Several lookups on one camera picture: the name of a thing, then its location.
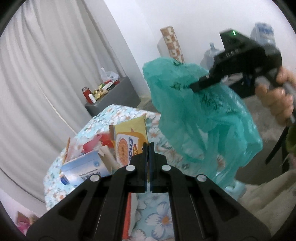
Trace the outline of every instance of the table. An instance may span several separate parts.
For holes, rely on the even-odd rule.
[[[168,164],[177,167],[184,174],[196,176],[195,163],[186,162],[167,142],[166,137],[158,128],[160,114],[131,107],[110,105],[100,114],[92,118],[87,125],[77,134],[80,137],[93,137],[97,132],[108,131],[109,125],[118,124],[122,121],[137,118],[146,114],[147,136],[149,142],[154,142],[155,151],[166,156]],[[60,180],[60,167],[65,150],[56,158],[44,178],[44,195],[47,210],[55,206],[74,187],[64,185]],[[138,207],[136,210],[136,226],[132,236],[137,240],[155,241],[173,237],[173,224],[170,213],[168,194],[137,194]]]
[[[111,104],[118,104],[136,108],[141,100],[134,90],[130,79],[126,76],[119,78],[119,83],[108,90],[108,93],[98,99],[96,103],[86,103],[85,108],[94,117]]]

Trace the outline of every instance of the cookie package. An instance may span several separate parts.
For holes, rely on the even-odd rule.
[[[110,125],[110,138],[115,147],[116,160],[121,166],[130,163],[131,157],[142,153],[143,144],[148,143],[146,115]]]

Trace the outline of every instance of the floral tablecloth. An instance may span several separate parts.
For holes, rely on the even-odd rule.
[[[195,163],[182,160],[182,157],[169,145],[165,136],[158,129],[160,114],[131,107],[110,105],[99,115],[92,118],[87,125],[77,134],[80,137],[93,137],[97,132],[109,130],[109,125],[140,117],[146,114],[147,136],[149,142],[154,142],[155,151],[166,156],[168,164],[177,167],[184,174],[196,176]],[[55,206],[74,187],[64,185],[60,180],[60,167],[65,150],[56,158],[44,178],[44,195],[47,210]],[[136,211],[136,226],[130,241],[154,241],[173,237],[173,224],[170,212],[168,194],[137,194],[138,207]]]

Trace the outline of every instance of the gray floor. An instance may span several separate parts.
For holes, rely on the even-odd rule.
[[[245,103],[263,139],[263,150],[247,166],[238,170],[236,178],[248,184],[261,184],[281,175],[281,151],[276,154],[268,165],[265,165],[264,161],[273,149],[284,128],[276,123],[269,110],[261,105],[257,97],[249,97],[245,99]],[[146,101],[139,108],[157,112],[151,100]]]

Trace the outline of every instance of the red bottle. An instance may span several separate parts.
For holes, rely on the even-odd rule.
[[[92,104],[93,102],[91,101],[91,99],[90,99],[90,97],[89,97],[89,94],[91,94],[91,91],[89,90],[89,88],[84,87],[84,88],[82,89],[82,92],[83,92],[83,94],[84,94],[84,96],[85,96],[87,102],[90,103],[90,104]]]

